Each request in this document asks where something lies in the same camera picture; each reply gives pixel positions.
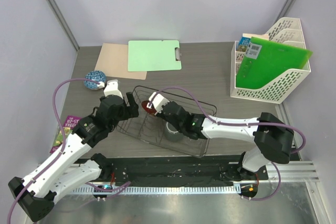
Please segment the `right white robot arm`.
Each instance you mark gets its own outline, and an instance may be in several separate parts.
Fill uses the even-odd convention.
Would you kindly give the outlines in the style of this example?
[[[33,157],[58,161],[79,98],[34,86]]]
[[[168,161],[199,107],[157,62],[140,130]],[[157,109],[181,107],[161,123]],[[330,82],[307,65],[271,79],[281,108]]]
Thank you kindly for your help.
[[[290,161],[293,130],[271,113],[263,112],[260,117],[251,119],[224,119],[189,113],[172,101],[155,109],[157,117],[190,139],[229,138],[253,143],[255,147],[243,152],[238,164],[222,170],[227,180],[250,180],[270,162],[287,164]]]

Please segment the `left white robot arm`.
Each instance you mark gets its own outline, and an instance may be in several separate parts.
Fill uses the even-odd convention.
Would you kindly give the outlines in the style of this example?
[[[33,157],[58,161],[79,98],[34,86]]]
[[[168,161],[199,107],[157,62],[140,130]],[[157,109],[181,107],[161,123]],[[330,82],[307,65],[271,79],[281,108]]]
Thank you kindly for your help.
[[[24,178],[13,177],[9,189],[15,202],[33,222],[46,217],[58,200],[77,185],[94,179],[107,181],[113,166],[100,153],[94,154],[83,168],[72,171],[69,178],[64,172],[83,154],[107,138],[120,121],[136,118],[139,106],[131,92],[127,98],[110,94],[100,99],[96,112],[81,118],[60,148],[33,172]]]

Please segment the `blue patterned bowl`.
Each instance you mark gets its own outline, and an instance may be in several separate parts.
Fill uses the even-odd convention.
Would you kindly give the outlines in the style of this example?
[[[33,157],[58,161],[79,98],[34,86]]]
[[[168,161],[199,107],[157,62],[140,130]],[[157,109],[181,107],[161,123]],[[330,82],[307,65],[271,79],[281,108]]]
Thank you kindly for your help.
[[[90,90],[99,90],[103,89],[106,86],[106,75],[99,70],[94,70],[86,74],[86,79],[92,80],[92,81],[84,81],[84,85],[86,88]]]

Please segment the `red floral plate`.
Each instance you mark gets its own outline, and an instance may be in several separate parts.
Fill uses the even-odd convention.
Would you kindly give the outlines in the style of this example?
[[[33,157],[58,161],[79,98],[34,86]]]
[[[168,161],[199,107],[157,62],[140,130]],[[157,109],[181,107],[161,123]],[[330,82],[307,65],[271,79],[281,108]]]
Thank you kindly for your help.
[[[149,106],[149,104],[150,104],[149,100],[145,100],[141,102],[141,106],[145,110],[146,113],[150,115],[155,115],[156,109],[152,106]]]

